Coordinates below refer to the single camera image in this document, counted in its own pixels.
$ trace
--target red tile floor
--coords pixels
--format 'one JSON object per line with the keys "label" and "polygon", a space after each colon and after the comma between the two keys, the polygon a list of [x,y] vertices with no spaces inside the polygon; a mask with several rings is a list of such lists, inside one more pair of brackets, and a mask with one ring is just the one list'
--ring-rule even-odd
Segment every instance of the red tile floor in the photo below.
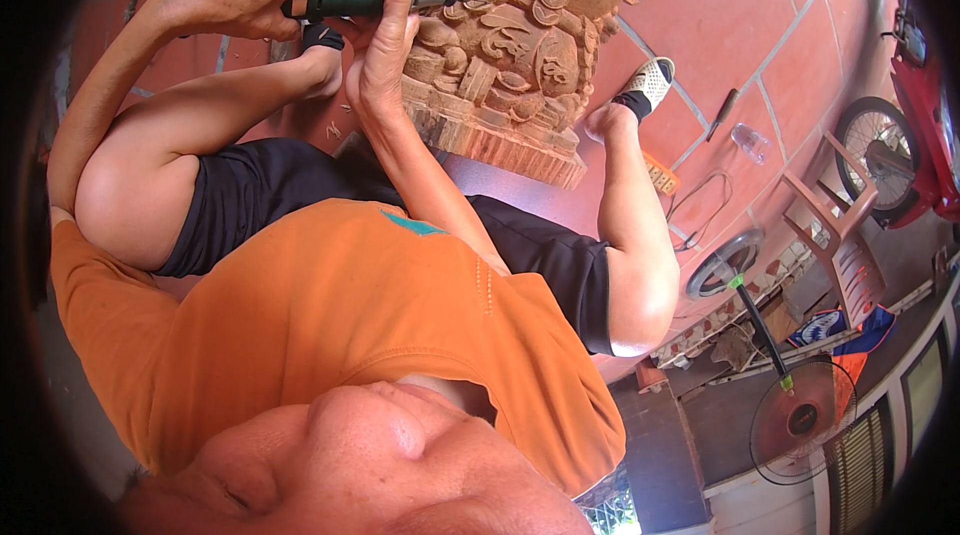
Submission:
{"label": "red tile floor", "polygon": [[[65,54],[69,54],[67,96],[76,92],[93,64],[122,27],[130,0],[83,0]],[[893,16],[895,0],[881,11]],[[642,0],[620,8],[621,32],[601,49],[590,109],[614,95],[633,70],[653,54],[677,65],[675,86],[639,129],[643,148],[672,167],[682,181],[683,198],[709,173],[730,176],[733,195],[705,227],[723,198],[722,183],[711,182],[691,197],[671,220],[675,243],[696,234],[694,249],[678,254],[685,283],[705,254],[738,232],[758,227],[766,234],[756,269],[786,248],[793,237],[781,215],[791,203],[778,186],[785,169],[805,174],[816,164],[822,133],[832,128],[841,98],[864,41],[867,0]],[[893,98],[883,76],[889,49],[876,46],[869,82],[860,89]],[[344,62],[351,61],[347,49]],[[264,64],[267,43],[219,35],[175,39],[157,53],[126,99],[136,103],[186,79]],[[726,123],[710,143],[703,139],[710,121],[732,88],[742,93]],[[358,130],[342,93],[336,98],[290,107],[265,120],[248,139],[290,136],[332,152],[339,141],[328,135],[335,125],[344,135]],[[745,122],[772,143],[763,166],[756,166],[730,140],[732,125]],[[563,191],[462,157],[450,156],[444,168],[465,193],[485,193],[596,235],[596,217],[604,180],[604,150],[581,134],[580,154],[589,165],[574,191]],[[669,201],[664,198],[666,207]],[[195,279],[163,287],[184,294]],[[672,331],[676,335],[697,317],[726,301],[724,296],[694,301],[680,295]],[[610,370],[616,372],[617,363]]]}

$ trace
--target man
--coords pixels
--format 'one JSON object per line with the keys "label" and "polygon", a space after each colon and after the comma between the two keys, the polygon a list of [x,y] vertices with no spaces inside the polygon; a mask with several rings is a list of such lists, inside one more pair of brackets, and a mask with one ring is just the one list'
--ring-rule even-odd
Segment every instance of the man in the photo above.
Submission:
{"label": "man", "polygon": [[[291,37],[299,31],[292,20],[282,25]],[[350,38],[354,49],[363,49],[369,35]],[[389,181],[305,142],[232,145],[283,105],[340,89],[342,38],[326,25],[311,25],[303,41],[299,58],[171,87],[105,130],[98,124],[81,135],[68,116],[51,153],[51,194],[70,205],[75,197],[78,227],[91,243],[127,265],[173,277],[206,274],[263,227],[325,199],[402,206]],[[648,354],[662,343],[676,305],[679,270],[637,138],[638,121],[656,108],[673,76],[672,62],[656,60],[637,72],[616,98],[620,104],[586,123],[594,139],[606,141],[603,241],[485,196],[469,198],[505,268],[544,277],[594,354]],[[107,51],[87,90],[119,61],[113,48]],[[113,102],[98,119],[113,116]]]}
{"label": "man", "polygon": [[[152,474],[121,513],[141,532],[589,533],[570,498],[617,465],[622,422],[544,280],[510,274],[403,112],[418,24],[410,0],[385,0],[344,83],[406,212],[342,199],[293,211],[217,262],[183,302],[77,228],[86,158],[156,50],[204,31],[291,39],[298,25],[281,1],[148,0],[57,133],[60,318],[107,416]],[[309,68],[284,64],[276,70],[291,72],[263,95]],[[632,115],[609,106],[591,128],[613,145],[618,127],[632,127],[636,145]],[[172,174],[197,169],[196,156],[172,155]],[[620,174],[602,215],[628,206]],[[170,201],[154,202],[163,212]],[[151,214],[126,218],[149,237]]]}

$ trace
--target eye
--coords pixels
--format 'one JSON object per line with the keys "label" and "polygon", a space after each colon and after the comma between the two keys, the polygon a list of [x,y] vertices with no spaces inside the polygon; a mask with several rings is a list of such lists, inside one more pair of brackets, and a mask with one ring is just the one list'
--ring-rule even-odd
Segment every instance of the eye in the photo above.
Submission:
{"label": "eye", "polygon": [[240,495],[237,495],[236,493],[232,493],[230,490],[226,490],[226,494],[230,496],[230,498],[233,499],[235,503],[243,506],[243,508],[246,510],[250,510],[250,505],[247,503],[246,499],[244,499]]}

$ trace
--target motorcycle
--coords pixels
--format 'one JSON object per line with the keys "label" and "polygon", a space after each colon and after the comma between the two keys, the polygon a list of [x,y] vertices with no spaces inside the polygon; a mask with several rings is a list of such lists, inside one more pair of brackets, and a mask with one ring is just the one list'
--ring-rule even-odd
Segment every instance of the motorcycle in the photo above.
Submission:
{"label": "motorcycle", "polygon": [[[909,0],[897,0],[893,67],[897,106],[861,97],[841,112],[837,140],[857,158],[879,190],[872,216],[884,229],[899,229],[931,208],[960,223],[960,137],[954,131],[946,84],[930,55]],[[837,170],[856,199],[864,181],[838,153]]]}

